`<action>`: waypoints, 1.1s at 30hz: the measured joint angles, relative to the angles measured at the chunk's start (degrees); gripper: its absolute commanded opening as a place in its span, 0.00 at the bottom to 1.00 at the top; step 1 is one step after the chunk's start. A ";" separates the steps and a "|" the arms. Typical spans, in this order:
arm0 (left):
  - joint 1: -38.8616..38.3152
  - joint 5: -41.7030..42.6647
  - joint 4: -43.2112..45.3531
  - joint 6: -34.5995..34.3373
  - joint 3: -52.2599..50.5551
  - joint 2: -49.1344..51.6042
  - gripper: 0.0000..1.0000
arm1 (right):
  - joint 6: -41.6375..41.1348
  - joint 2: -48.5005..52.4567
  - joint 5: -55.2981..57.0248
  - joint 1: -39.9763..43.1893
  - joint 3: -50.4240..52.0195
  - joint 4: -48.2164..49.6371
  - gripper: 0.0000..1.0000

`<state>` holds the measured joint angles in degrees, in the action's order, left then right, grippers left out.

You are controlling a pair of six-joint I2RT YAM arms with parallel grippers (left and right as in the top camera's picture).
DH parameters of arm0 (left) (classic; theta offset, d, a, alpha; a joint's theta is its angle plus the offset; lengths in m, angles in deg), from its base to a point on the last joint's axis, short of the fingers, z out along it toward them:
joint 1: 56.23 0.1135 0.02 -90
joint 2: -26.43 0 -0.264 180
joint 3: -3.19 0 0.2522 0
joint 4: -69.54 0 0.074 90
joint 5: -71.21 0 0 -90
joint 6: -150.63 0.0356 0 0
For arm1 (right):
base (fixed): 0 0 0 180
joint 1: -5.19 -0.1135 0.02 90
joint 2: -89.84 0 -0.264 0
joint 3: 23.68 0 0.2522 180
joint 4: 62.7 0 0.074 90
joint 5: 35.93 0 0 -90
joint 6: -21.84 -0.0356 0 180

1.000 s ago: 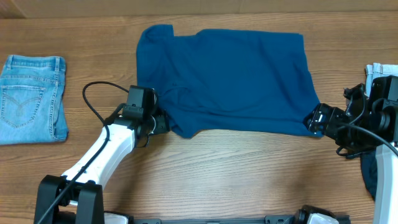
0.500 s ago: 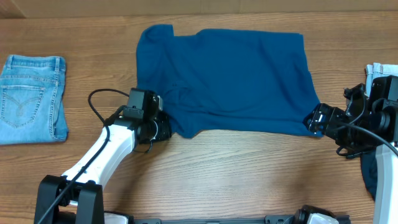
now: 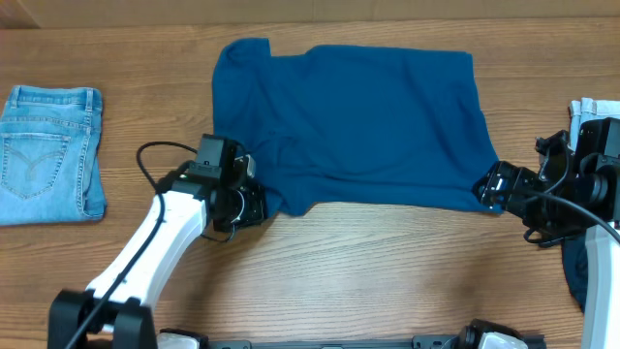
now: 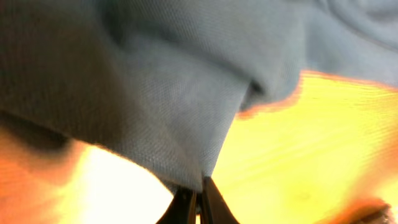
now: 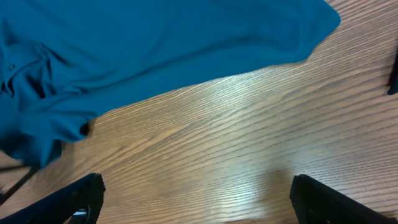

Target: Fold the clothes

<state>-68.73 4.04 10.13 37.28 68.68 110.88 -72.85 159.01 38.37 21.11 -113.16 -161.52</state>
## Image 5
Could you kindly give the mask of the blue polo shirt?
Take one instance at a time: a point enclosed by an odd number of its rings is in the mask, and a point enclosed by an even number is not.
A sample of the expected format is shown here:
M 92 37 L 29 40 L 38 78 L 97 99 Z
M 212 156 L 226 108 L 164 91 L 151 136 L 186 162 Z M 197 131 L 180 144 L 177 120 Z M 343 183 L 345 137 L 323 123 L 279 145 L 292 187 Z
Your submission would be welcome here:
M 45 167 L 107 111 L 305 60 L 324 0 L 2 0 L 1 149 Z

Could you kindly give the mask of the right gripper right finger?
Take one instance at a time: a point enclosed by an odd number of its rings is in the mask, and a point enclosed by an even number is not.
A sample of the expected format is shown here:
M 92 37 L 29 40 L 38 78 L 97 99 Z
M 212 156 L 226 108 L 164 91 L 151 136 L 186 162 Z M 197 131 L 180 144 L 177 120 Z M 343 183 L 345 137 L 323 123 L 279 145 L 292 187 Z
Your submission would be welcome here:
M 397 224 L 304 174 L 293 178 L 289 198 L 300 224 Z

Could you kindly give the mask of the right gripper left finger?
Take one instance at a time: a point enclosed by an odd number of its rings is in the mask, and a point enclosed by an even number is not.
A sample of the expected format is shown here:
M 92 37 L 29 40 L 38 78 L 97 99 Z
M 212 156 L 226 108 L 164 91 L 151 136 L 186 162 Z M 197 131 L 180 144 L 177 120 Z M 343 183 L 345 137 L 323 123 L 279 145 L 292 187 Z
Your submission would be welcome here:
M 106 188 L 101 174 L 92 173 L 22 210 L 1 219 L 1 224 L 95 224 Z

